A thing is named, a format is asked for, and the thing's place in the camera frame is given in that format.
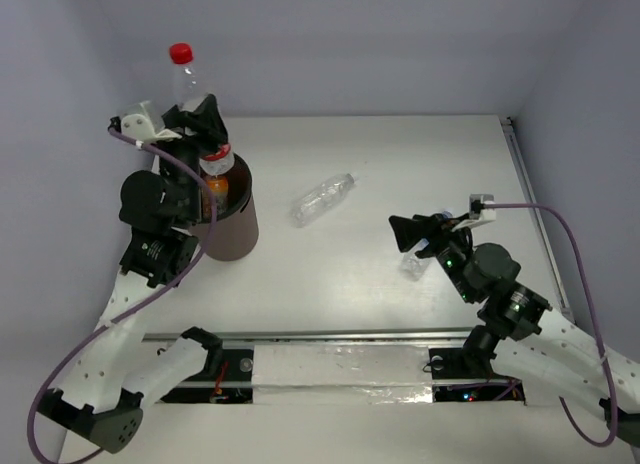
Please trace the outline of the clear bottle red label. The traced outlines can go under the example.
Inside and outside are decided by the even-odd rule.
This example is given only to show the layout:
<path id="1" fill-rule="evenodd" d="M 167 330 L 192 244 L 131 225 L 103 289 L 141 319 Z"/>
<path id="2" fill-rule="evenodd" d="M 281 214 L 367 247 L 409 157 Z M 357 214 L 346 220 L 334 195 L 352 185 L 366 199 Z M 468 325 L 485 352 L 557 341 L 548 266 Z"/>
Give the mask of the clear bottle red label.
<path id="1" fill-rule="evenodd" d="M 169 57 L 174 65 L 174 98 L 180 107 L 193 111 L 207 94 L 212 94 L 194 69 L 194 53 L 188 43 L 180 42 L 169 47 Z M 235 158 L 230 143 L 218 149 L 201 152 L 201 169 L 209 176 L 222 176 L 234 165 Z"/>

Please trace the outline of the clear bottle blue label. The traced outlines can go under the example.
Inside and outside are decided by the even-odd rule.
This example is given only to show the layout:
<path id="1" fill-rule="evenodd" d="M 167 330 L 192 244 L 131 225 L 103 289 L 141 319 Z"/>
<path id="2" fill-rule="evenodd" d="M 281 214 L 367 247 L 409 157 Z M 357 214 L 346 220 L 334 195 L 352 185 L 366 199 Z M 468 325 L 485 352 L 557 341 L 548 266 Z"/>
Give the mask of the clear bottle blue label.
<path id="1" fill-rule="evenodd" d="M 453 217 L 453 215 L 446 210 L 436 212 L 435 214 L 443 214 L 445 221 L 448 221 Z M 409 279 L 417 281 L 425 274 L 426 269 L 429 267 L 430 261 L 433 258 L 430 244 L 434 237 L 435 235 L 429 241 L 423 239 L 410 251 L 402 253 L 403 258 L 399 269 Z"/>

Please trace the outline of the orange label plastic bottle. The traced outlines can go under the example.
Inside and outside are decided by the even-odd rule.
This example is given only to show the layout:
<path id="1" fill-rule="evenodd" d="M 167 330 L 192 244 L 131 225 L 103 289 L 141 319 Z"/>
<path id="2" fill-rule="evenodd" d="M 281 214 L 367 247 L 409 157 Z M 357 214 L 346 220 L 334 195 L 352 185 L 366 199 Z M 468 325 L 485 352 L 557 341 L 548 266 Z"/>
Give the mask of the orange label plastic bottle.
<path id="1" fill-rule="evenodd" d="M 207 176 L 205 181 L 215 197 L 217 212 L 225 212 L 228 207 L 228 179 L 225 176 Z"/>

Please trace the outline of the clear plastic bottle white cap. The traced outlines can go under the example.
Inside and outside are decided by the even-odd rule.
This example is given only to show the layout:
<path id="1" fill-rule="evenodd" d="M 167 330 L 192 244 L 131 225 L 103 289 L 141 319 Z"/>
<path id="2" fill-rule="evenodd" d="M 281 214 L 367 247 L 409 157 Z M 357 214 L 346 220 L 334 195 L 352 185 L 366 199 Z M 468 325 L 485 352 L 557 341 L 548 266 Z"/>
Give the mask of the clear plastic bottle white cap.
<path id="1" fill-rule="evenodd" d="M 332 176 L 315 186 L 292 203 L 292 224 L 302 228 L 323 217 L 344 201 L 356 182 L 357 178 L 353 174 L 344 173 Z"/>

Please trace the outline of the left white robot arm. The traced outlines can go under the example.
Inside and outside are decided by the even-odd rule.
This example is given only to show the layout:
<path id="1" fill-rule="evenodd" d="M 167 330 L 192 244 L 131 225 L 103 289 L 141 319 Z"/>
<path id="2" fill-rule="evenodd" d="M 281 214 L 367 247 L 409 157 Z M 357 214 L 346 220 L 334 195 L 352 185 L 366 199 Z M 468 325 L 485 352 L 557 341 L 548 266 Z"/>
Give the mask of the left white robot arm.
<path id="1" fill-rule="evenodd" d="M 145 101 L 111 119 L 109 134 L 155 155 L 159 170 L 138 170 L 120 189 L 119 219 L 131 239 L 119 262 L 112 294 L 94 331 L 54 368 L 28 412 L 27 442 L 47 462 L 36 441 L 43 416 L 96 446 L 116 454 L 139 430 L 145 410 L 181 381 L 209 379 L 221 367 L 222 341 L 198 327 L 181 333 L 149 367 L 125 364 L 142 343 L 148 307 L 171 292 L 204 257 L 215 235 L 216 207 L 203 207 L 211 190 L 200 161 L 228 142 L 213 94 L 195 108 L 175 105 L 161 116 Z"/>

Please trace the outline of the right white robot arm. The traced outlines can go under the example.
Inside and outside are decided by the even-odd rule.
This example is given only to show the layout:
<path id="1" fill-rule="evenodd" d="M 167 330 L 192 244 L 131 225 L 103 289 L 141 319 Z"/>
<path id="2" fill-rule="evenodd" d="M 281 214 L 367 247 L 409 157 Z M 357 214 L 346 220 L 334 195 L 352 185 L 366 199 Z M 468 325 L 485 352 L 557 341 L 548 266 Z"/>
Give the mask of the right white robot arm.
<path id="1" fill-rule="evenodd" d="M 620 439 L 639 444 L 639 365 L 587 334 L 547 299 L 518 282 L 520 265 L 501 245 L 473 245 L 473 228 L 495 221 L 499 205 L 474 201 L 467 214 L 392 216 L 398 249 L 427 245 L 419 259 L 434 258 L 466 303 L 481 304 L 480 325 L 457 352 L 470 375 L 536 380 L 562 403 L 573 401 L 604 421 L 606 447 Z"/>

